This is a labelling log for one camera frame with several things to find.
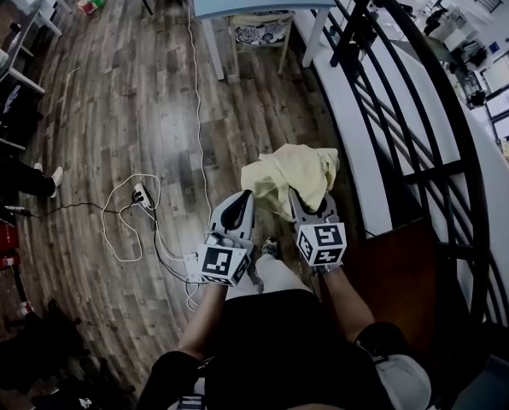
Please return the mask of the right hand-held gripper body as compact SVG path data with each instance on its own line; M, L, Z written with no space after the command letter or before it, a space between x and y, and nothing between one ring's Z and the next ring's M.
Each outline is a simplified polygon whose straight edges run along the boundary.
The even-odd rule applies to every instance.
M295 223L300 257L310 267L339 265L347 247L342 222Z

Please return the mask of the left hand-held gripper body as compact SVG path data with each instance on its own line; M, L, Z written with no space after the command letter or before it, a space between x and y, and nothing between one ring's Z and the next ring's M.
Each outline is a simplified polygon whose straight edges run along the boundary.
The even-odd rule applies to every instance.
M197 271L203 283L238 286L252 261L249 239L211 231L198 248Z

